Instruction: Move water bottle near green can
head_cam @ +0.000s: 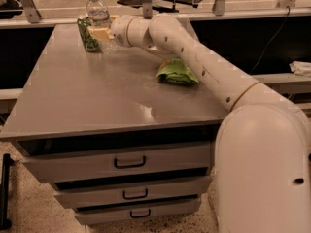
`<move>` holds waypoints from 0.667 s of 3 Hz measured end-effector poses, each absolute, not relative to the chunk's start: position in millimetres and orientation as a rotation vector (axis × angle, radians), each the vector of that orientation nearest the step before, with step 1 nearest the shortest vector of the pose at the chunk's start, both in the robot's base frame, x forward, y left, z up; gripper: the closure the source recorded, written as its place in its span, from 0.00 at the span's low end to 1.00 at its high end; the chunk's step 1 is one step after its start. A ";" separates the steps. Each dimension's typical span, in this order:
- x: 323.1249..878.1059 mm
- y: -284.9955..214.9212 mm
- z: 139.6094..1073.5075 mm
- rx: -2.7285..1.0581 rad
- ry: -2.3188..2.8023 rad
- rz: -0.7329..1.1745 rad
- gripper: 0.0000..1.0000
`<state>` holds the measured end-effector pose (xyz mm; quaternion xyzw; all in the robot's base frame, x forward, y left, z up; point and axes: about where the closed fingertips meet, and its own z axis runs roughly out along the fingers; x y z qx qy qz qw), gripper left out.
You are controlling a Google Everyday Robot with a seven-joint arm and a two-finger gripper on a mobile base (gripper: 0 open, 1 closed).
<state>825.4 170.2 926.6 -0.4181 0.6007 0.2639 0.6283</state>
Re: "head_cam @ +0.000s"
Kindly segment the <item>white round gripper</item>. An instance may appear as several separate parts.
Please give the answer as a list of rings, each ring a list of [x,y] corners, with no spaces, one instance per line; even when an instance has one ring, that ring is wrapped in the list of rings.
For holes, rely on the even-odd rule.
[[[123,47],[130,47],[128,40],[128,27],[135,16],[132,15],[110,15],[110,20],[113,20],[111,29],[109,27],[97,28],[89,26],[87,28],[90,36],[103,43],[109,43],[115,39],[116,43]]]

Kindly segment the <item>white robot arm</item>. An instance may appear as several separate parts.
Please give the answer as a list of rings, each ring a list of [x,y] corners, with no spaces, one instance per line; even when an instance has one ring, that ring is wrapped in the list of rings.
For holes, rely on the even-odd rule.
[[[311,233],[309,120],[296,104],[171,15],[124,15],[89,32],[105,43],[178,55],[227,109],[215,144],[219,233]]]

